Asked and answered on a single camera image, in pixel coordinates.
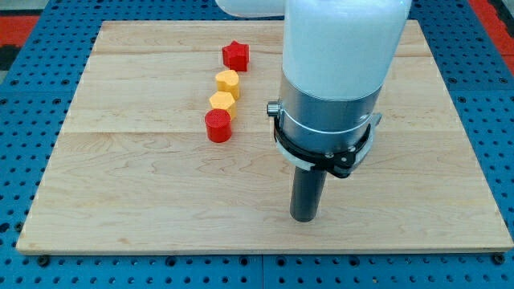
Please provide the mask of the silver flange with black clamp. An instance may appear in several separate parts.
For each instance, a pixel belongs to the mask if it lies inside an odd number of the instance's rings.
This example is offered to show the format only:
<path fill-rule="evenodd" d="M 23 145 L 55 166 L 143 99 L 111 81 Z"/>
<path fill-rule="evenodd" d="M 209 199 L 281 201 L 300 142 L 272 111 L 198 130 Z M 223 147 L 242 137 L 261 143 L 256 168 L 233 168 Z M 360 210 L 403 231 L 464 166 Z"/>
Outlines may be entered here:
<path fill-rule="evenodd" d="M 352 100 L 324 99 L 281 77 L 279 99 L 267 104 L 277 149 L 294 166 L 348 177 L 365 159 L 381 114 L 380 91 Z"/>

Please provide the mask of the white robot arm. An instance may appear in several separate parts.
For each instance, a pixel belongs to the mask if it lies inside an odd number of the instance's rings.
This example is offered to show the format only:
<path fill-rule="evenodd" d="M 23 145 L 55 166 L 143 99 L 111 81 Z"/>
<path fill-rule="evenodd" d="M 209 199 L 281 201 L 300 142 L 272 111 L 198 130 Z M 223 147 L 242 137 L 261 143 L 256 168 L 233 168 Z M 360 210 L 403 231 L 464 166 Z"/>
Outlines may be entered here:
<path fill-rule="evenodd" d="M 315 216 L 325 178 L 348 177 L 373 147 L 374 107 L 410 0 L 216 0 L 240 18 L 284 20 L 282 79 L 268 103 L 277 149 L 294 165 L 290 214 Z"/>

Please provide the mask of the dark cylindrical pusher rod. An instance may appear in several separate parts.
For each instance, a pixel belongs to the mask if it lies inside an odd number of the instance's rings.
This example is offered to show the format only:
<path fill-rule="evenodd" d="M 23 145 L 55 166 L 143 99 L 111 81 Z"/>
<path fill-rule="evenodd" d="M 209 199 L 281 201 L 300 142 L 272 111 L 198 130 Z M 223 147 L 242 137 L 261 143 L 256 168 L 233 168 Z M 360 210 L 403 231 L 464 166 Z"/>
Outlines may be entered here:
<path fill-rule="evenodd" d="M 310 222 L 317 214 L 327 172 L 295 167 L 290 215 L 298 222 Z"/>

